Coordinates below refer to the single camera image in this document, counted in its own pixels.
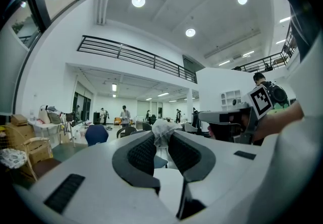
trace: white cloth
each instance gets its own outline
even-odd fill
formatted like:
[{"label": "white cloth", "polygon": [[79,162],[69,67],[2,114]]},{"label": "white cloth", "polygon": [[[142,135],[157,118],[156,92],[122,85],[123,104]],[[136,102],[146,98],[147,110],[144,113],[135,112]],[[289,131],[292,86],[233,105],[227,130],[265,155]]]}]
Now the white cloth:
[{"label": "white cloth", "polygon": [[157,148],[167,147],[173,132],[181,129],[181,126],[176,123],[170,123],[162,119],[158,119],[152,126],[152,132],[155,136],[155,146]]}]

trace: blue chair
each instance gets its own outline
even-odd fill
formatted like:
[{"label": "blue chair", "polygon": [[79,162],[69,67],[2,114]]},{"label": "blue chair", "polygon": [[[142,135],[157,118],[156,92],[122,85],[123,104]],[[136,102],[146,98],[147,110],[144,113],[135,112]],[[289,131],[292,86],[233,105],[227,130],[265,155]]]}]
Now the blue chair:
[{"label": "blue chair", "polygon": [[109,134],[103,125],[90,125],[85,133],[85,139],[88,146],[92,146],[97,143],[104,143],[107,141],[108,137]]}]

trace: ceiling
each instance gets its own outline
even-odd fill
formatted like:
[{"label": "ceiling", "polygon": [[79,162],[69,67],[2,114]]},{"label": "ceiling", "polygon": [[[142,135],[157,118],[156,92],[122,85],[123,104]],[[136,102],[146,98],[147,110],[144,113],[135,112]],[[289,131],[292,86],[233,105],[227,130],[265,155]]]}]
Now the ceiling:
[{"label": "ceiling", "polygon": [[[136,100],[169,102],[186,98],[188,89],[169,83],[158,82],[146,78],[127,75],[113,71],[102,71],[90,68],[78,68],[87,80],[93,85],[99,95]],[[112,91],[112,84],[117,84],[117,91]],[[168,92],[169,95],[158,97]],[[198,92],[193,91],[193,97],[198,98]]]},{"label": "ceiling", "polygon": [[[266,29],[272,15],[266,7],[270,3],[248,0],[242,6],[237,0],[146,0],[143,7],[136,8],[131,0],[108,0],[105,9],[106,19],[154,34],[183,54],[214,67],[252,50],[260,58],[267,53]],[[192,38],[185,35],[189,28],[196,30]]]}]

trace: black mesh pad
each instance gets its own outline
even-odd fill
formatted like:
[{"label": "black mesh pad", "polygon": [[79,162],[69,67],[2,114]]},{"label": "black mesh pad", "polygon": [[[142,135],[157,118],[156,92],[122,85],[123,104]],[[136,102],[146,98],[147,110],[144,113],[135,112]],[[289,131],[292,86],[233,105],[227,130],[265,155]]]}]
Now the black mesh pad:
[{"label": "black mesh pad", "polygon": [[188,138],[184,132],[175,132],[169,142],[168,152],[187,183],[201,181],[216,163],[214,153]]},{"label": "black mesh pad", "polygon": [[158,194],[160,182],[153,177],[153,159],[156,154],[154,135],[152,132],[135,135],[139,138],[113,154],[112,166],[119,177],[128,184],[134,187],[153,188]]}]

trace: window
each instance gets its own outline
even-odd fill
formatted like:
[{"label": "window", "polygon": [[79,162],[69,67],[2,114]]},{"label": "window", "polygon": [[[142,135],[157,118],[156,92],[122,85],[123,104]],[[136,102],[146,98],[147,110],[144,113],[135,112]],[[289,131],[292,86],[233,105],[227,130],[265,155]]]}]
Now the window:
[{"label": "window", "polygon": [[21,2],[20,8],[16,10],[8,21],[20,41],[30,48],[39,34],[39,28],[33,19],[28,3],[29,1]]}]

